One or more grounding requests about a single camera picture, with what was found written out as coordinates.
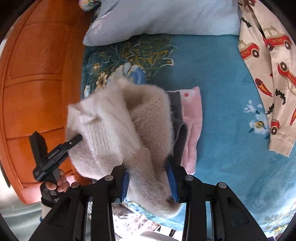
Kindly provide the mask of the left hand in black glove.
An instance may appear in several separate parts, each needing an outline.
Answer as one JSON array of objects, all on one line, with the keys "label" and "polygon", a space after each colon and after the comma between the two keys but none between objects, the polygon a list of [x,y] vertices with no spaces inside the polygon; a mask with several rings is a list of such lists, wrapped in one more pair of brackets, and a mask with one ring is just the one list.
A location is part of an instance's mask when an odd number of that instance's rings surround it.
[{"label": "left hand in black glove", "polygon": [[60,198],[61,193],[66,192],[70,184],[61,169],[55,169],[53,173],[46,176],[40,186],[41,203],[52,208]]}]

